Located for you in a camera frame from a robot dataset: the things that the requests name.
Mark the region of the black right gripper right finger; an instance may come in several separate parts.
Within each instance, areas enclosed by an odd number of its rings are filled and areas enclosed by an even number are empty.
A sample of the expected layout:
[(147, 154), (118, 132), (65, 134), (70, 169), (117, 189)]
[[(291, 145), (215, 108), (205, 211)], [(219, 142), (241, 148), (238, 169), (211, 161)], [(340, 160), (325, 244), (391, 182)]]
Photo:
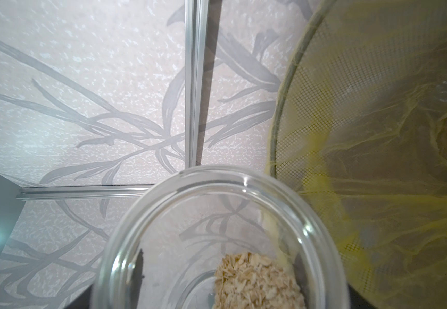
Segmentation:
[(376, 309), (362, 297), (351, 285), (348, 285), (351, 309)]

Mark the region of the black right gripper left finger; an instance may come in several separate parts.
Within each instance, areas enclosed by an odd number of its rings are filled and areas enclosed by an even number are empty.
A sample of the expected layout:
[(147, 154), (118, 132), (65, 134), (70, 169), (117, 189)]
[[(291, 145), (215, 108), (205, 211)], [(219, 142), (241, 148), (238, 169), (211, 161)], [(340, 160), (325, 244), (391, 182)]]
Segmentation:
[(89, 286), (79, 297), (74, 299), (65, 309), (89, 309), (93, 286)]

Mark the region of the brown-lidded oatmeal jar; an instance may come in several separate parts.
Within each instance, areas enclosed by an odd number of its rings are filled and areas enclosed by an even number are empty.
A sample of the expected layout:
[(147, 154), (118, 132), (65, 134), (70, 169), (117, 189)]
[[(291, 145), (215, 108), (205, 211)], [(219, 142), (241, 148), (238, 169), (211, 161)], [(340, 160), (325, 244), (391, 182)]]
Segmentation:
[(224, 276), (240, 308), (292, 299), (268, 284), (289, 274), (304, 308), (349, 308), (338, 251), (319, 216), (278, 180), (240, 167), (200, 166), (156, 184), (113, 231), (92, 288), (92, 308), (222, 308)]

